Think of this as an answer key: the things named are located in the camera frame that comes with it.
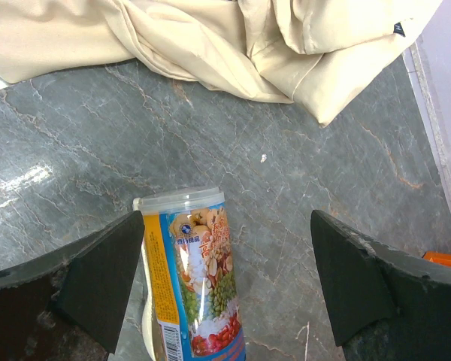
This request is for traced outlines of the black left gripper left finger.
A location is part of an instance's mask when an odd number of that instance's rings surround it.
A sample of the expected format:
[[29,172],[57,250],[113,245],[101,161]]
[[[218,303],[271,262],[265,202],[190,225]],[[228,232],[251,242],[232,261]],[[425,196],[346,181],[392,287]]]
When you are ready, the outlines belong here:
[[106,360],[115,352],[141,253],[133,211],[0,271],[0,360]]

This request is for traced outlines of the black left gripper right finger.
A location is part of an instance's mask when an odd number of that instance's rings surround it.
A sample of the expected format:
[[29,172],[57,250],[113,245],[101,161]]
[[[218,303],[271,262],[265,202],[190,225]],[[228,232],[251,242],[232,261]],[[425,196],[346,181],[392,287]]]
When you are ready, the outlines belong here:
[[348,360],[451,360],[451,267],[311,214],[334,342]]

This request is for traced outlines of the yellow labelled can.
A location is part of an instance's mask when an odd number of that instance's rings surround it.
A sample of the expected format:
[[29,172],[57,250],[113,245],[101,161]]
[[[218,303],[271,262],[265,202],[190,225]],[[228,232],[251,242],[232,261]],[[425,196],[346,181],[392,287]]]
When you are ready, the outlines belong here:
[[147,282],[142,336],[153,360],[245,360],[225,196],[195,187],[136,198]]

